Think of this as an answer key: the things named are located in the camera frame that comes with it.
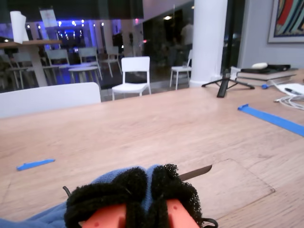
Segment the book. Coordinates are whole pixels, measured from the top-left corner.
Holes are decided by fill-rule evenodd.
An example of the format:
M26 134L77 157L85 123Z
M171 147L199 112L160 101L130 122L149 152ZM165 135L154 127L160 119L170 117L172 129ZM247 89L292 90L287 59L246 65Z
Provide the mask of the book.
M255 79L262 79L262 80L270 80L270 79L276 79L280 77L286 77L286 76L293 76L296 74L297 69L289 69L287 71L280 71L277 72L275 70L270 71L269 73L264 74L256 74L256 73L247 73L247 72L238 72L237 77L239 78L255 78Z
M283 84L283 83L288 83L291 79L291 76L286 76L286 77L281 77L281 78L276 78L272 80L259 80L259 79L253 79L253 78L239 78L237 77L237 82L243 82L247 83L252 86L261 86L263 84L267 84L269 86L272 86L274 83L275 84Z

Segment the abstract artwork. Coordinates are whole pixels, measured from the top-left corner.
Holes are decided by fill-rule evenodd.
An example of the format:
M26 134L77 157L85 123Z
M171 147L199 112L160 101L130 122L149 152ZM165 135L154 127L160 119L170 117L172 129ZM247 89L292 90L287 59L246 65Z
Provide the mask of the abstract artwork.
M304 42L304 0L274 0L269 42Z

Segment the orange plastic part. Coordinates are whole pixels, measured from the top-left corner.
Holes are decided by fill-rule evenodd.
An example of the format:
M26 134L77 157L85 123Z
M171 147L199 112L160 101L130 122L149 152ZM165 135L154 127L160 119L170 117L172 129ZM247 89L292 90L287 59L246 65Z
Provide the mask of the orange plastic part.
M167 200L171 228L200 228L178 199Z
M82 228L125 228L126 205L120 204L99 209Z

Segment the white cable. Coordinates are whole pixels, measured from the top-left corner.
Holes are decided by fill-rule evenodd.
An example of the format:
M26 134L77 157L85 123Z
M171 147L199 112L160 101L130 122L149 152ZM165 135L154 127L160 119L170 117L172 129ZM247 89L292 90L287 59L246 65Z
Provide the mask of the white cable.
M279 89L279 87L277 86L277 84L275 82L273 82L273 85ZM300 109L302 111L304 111L304 105L303 104L299 104L296 103L295 101L302 101L304 102L304 95L299 95L299 96L284 96L282 98L276 99L275 102L280 102L281 104L290 107L290 108L296 108L296 109Z

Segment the blue painter's tape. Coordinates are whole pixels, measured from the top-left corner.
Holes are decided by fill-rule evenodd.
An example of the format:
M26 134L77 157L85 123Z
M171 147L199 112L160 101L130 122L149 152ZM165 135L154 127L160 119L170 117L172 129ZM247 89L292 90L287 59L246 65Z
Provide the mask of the blue painter's tape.
M262 111L259 111L257 109L249 107L248 104L242 105L238 108L238 110L248 113L250 115L253 115L259 119L265 120L271 124L277 125L279 127L282 127L286 130L289 130L293 133L299 134L300 136L304 137L304 126L299 125L297 123L291 122L287 119L284 119L282 117L272 115L269 113L265 113Z
M55 161L55 159L45 159L42 161L34 161L34 162L30 162L30 163L24 163L23 165L17 166L16 168L18 171L27 170L27 169L34 168L36 166L40 166L40 165L44 165L44 164L48 164L48 163L54 162L54 161Z

